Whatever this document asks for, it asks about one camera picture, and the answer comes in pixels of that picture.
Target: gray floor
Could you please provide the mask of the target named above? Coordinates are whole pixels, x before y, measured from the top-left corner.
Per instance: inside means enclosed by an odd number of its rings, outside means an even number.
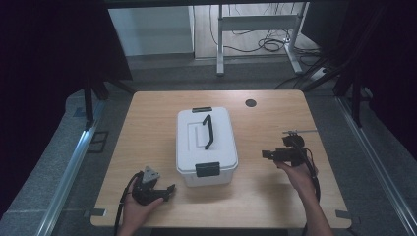
[[[282,56],[228,59],[222,78],[215,75],[213,60],[196,61],[188,56],[176,55],[129,58],[129,62],[134,80],[126,84],[137,90],[274,89],[293,76],[290,64]],[[295,80],[281,89],[292,89],[294,83]],[[92,226],[88,212],[94,207],[132,97],[111,84],[106,85],[110,97],[105,102],[97,131],[108,132],[107,143],[103,153],[86,154],[52,235],[112,234],[111,227]],[[332,96],[333,85],[334,81],[330,81],[305,95],[352,218],[352,230],[357,235],[407,235],[371,163]],[[33,235],[36,232],[85,126],[85,117],[80,116],[83,107],[82,92],[68,98],[66,114],[55,136],[10,209],[3,215],[0,235]],[[415,211],[417,188],[413,180],[417,175],[416,161],[365,102],[361,118],[363,130],[379,159],[398,191]],[[345,229],[335,229],[334,232],[336,235],[352,235]],[[151,229],[140,233],[150,235]],[[290,229],[288,233],[300,235],[301,230]]]

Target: black latch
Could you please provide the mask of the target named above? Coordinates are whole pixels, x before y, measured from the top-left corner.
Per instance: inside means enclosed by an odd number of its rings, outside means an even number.
[[[220,162],[196,164],[197,177],[220,175]]]

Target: white plastic container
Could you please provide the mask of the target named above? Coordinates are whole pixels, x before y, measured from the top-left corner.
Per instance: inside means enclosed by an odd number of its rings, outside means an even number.
[[[188,187],[230,183],[238,165],[224,107],[183,110],[177,120],[177,170]]]

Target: metal rail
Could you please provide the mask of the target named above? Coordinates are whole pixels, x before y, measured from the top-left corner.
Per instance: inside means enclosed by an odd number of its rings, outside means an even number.
[[[386,169],[384,168],[384,165],[378,158],[377,153],[375,152],[374,148],[372,147],[371,143],[366,137],[364,131],[356,126],[356,123],[350,116],[351,112],[350,107],[347,104],[347,101],[340,97],[337,97],[336,101],[340,105],[340,108],[342,109],[342,112],[350,129],[352,130],[354,136],[358,140],[362,150],[365,152],[365,155],[369,163],[371,164],[371,167],[373,168],[378,180],[380,181],[384,191],[387,194],[388,199],[390,200],[408,235],[417,235],[417,221],[413,211],[411,210],[408,203],[405,201],[404,197],[402,197],[401,193],[395,187],[395,184],[389,177],[389,174],[387,173]]]
[[[99,101],[94,110],[94,122],[91,128],[87,131],[83,131],[79,142],[71,156],[70,162],[62,175],[61,181],[55,191],[54,196],[46,210],[43,219],[40,221],[39,227],[36,231],[36,236],[51,235],[52,230],[56,224],[56,221],[61,213],[62,207],[65,204],[71,187],[77,177],[80,166],[86,155],[89,143],[94,135],[95,128],[101,117],[102,110],[104,108],[105,101]]]

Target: small black dot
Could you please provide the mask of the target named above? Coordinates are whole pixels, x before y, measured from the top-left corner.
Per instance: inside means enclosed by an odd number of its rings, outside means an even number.
[[[255,107],[257,105],[257,102],[254,99],[247,99],[245,104],[248,107]]]

